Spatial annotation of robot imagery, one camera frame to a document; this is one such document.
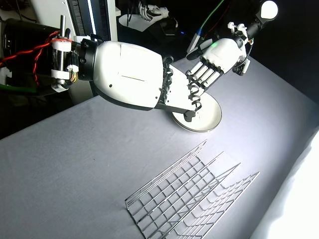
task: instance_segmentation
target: green cable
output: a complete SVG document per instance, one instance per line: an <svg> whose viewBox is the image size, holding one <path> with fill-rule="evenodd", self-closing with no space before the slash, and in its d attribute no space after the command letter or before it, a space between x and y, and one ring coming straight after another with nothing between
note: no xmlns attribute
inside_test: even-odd
<svg viewBox="0 0 319 239"><path fill-rule="evenodd" d="M7 86L3 84L0 84L0 89L6 90L6 91L21 91L21 92L28 92L28 93L37 93L36 88Z"/></svg>
<svg viewBox="0 0 319 239"><path fill-rule="evenodd" d="M202 26L200 27L200 29L202 29L204 27L204 25L207 23L208 19L213 15L213 13L220 7L220 5L224 2L224 0L221 0L220 3L217 5L217 7L215 7L215 9L210 13L210 15L208 15L208 17L206 18L205 22L202 24Z"/></svg>

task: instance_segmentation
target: wire basket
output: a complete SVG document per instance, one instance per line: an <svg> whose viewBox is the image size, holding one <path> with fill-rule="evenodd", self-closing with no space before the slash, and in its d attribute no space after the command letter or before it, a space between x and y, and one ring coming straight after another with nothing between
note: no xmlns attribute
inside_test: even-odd
<svg viewBox="0 0 319 239"><path fill-rule="evenodd" d="M204 164L197 155L205 144L202 142L125 200L144 238L205 237L259 175L223 187L223 180L239 164L214 175L211 167L224 153Z"/></svg>

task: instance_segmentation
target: table surface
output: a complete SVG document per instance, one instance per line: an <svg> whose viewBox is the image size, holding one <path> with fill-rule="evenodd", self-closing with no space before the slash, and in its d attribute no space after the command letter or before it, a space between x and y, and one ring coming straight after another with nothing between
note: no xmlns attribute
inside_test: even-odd
<svg viewBox="0 0 319 239"><path fill-rule="evenodd" d="M261 172L207 237L248 238L319 125L319 109L253 59L244 77L228 73L208 92L222 121L207 133L180 128L164 111L95 97L1 140L0 238L143 238L124 200L205 139L201 157L225 151L242 162L234 177Z"/></svg>

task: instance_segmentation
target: white plate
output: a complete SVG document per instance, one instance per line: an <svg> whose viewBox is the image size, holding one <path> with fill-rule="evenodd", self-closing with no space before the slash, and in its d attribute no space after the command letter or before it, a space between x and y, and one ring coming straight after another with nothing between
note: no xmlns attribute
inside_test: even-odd
<svg viewBox="0 0 319 239"><path fill-rule="evenodd" d="M200 96L202 108L196 112L191 122L186 122L184 114L173 113L174 120L183 128L193 132L208 132L221 121L221 108L218 102L208 93Z"/></svg>

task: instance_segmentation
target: light strip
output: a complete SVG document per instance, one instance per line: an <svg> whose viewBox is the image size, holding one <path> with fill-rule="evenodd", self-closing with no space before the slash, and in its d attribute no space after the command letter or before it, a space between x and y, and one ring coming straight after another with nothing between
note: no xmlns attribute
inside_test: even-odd
<svg viewBox="0 0 319 239"><path fill-rule="evenodd" d="M92 24L93 34L96 35L96 30L95 30L95 23L94 23L94 17L93 17L93 11L92 11L91 0L87 0L87 1L88 1L88 6L89 6L89 13L90 13L90 18L91 18L91 24Z"/></svg>

